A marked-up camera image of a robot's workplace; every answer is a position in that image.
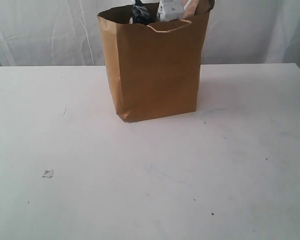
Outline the brown kraft pouch orange stripe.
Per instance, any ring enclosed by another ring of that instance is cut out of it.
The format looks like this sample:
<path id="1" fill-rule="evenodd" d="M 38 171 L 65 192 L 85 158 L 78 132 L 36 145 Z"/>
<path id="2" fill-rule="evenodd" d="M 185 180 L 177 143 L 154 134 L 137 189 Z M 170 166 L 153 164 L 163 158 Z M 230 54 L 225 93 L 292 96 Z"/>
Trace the brown kraft pouch orange stripe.
<path id="1" fill-rule="evenodd" d="M 214 7 L 214 0 L 182 0 L 184 15 L 182 19 L 193 17 L 195 14 L 209 12 Z"/>

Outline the white blue milk carton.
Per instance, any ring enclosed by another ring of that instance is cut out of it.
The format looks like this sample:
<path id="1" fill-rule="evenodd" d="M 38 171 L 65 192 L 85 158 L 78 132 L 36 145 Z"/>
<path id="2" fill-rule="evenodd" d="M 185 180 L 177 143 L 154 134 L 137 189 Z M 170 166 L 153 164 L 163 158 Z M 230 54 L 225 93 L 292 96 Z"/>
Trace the white blue milk carton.
<path id="1" fill-rule="evenodd" d="M 184 15 L 184 7 L 181 0 L 160 0 L 156 19 L 159 22 L 180 20 Z"/>

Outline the white backdrop curtain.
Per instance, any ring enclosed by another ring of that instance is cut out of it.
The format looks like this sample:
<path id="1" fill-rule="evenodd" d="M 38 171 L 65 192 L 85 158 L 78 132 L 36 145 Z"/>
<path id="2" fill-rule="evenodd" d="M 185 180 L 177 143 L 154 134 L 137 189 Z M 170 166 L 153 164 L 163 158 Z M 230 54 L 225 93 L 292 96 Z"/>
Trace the white backdrop curtain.
<path id="1" fill-rule="evenodd" d="M 0 66 L 104 64 L 97 14 L 125 0 L 0 0 Z M 300 0 L 218 0 L 203 64 L 295 63 Z"/>

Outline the torn plastic scrap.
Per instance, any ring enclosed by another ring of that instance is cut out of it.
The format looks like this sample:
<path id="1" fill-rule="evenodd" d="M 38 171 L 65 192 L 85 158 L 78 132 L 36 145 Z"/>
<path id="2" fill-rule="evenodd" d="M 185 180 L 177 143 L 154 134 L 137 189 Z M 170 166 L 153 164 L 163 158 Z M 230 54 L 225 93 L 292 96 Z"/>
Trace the torn plastic scrap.
<path id="1" fill-rule="evenodd" d="M 43 178 L 50 179 L 53 177 L 54 170 L 45 170 L 44 174 L 42 175 Z"/>

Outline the spaghetti packet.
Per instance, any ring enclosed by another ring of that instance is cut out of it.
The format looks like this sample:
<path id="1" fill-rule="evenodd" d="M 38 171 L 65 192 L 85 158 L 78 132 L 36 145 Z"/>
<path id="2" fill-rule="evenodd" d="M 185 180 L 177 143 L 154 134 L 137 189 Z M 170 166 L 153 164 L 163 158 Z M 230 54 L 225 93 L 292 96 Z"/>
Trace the spaghetti packet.
<path id="1" fill-rule="evenodd" d="M 142 24 L 148 25 L 152 22 L 150 12 L 146 8 L 145 4 L 141 0 L 132 1 L 132 12 L 129 20 L 130 24 Z"/>

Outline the brown paper bag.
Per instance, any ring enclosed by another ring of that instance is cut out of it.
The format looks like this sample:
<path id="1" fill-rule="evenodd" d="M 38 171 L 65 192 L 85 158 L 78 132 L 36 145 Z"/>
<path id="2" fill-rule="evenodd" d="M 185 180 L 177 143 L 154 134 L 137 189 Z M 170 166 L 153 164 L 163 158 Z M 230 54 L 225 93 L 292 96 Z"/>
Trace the brown paper bag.
<path id="1" fill-rule="evenodd" d="M 209 12 L 130 24 L 130 5 L 97 15 L 116 114 L 137 122 L 194 112 Z"/>

